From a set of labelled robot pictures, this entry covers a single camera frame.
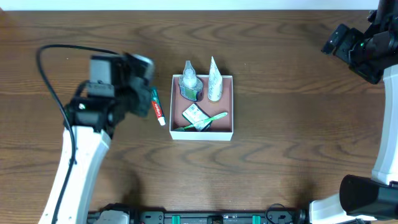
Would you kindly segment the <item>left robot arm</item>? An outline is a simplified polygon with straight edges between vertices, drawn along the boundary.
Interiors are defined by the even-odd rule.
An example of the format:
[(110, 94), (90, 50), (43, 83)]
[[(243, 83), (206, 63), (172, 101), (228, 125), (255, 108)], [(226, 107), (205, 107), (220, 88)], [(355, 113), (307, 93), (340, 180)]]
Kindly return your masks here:
[(84, 81), (64, 117), (60, 163), (40, 223), (86, 223), (102, 161), (110, 149), (116, 126), (128, 113), (145, 117), (151, 88), (144, 78), (114, 83)]

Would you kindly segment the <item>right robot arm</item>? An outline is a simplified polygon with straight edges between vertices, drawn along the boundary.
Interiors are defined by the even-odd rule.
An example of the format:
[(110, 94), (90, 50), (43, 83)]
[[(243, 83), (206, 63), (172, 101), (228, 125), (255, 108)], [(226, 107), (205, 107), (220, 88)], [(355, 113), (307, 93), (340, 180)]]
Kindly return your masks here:
[(384, 87), (384, 112), (374, 165), (367, 177), (343, 177), (339, 191), (309, 205), (310, 223), (370, 223), (397, 219), (397, 26), (366, 32), (341, 24), (323, 47), (372, 85)]

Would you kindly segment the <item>white patterned cream tube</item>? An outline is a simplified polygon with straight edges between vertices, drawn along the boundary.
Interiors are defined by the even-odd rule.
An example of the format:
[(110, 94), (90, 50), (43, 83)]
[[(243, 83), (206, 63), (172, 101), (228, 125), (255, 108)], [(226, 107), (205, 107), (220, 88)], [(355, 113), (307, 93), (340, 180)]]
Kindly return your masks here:
[(214, 57), (211, 57), (210, 71), (208, 77), (208, 99), (210, 101), (219, 101), (223, 92), (223, 77), (216, 65)]

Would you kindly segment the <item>green white toothbrush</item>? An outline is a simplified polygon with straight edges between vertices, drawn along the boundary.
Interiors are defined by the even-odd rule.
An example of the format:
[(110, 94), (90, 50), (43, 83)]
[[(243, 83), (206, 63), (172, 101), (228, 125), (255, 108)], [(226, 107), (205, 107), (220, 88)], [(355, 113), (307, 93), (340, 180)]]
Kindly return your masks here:
[(204, 120), (201, 120), (201, 121), (197, 121), (196, 123), (190, 124), (190, 125), (188, 125), (188, 126), (179, 127), (179, 128), (177, 128), (177, 129), (175, 129), (175, 131), (182, 131), (182, 132), (184, 132), (186, 129), (195, 128), (196, 126), (199, 126), (199, 125), (202, 125), (202, 124), (205, 124), (205, 123), (208, 123), (208, 122), (217, 120), (217, 119), (224, 118), (224, 117), (227, 116), (227, 115), (228, 115), (227, 112), (223, 112), (223, 113), (217, 114), (217, 115), (215, 115), (215, 116), (212, 116), (212, 117), (210, 117), (210, 118), (207, 118), (207, 119), (204, 119)]

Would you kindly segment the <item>clear pump soap bottle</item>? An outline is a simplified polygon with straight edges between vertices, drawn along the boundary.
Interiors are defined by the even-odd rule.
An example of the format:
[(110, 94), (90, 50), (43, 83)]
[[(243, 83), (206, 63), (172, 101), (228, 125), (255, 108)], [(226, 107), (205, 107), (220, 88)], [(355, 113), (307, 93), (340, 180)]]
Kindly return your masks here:
[(191, 61), (185, 62), (182, 76), (178, 79), (180, 94), (187, 100), (199, 102), (203, 99), (203, 82), (197, 77)]

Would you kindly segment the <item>green white soap box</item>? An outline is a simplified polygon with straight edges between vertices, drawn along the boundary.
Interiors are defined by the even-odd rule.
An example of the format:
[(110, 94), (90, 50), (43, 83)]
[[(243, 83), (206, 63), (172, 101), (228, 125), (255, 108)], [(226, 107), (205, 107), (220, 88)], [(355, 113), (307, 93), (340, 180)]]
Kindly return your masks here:
[[(209, 118), (209, 116), (196, 104), (193, 103), (185, 111), (182, 116), (191, 124)], [(196, 126), (198, 132), (206, 131), (211, 126), (211, 122)]]

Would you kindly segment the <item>green red toothpaste tube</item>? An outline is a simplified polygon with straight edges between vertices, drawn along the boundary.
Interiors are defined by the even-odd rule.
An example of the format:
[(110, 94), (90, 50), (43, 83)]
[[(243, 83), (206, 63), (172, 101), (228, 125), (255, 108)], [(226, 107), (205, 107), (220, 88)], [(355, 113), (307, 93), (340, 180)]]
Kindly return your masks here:
[(152, 106), (155, 111), (155, 115), (157, 117), (159, 124), (161, 126), (165, 126), (166, 120), (165, 120), (164, 112), (163, 112), (161, 104), (160, 104), (158, 92), (157, 92), (156, 88), (154, 88), (154, 87), (151, 89), (151, 103), (152, 103)]

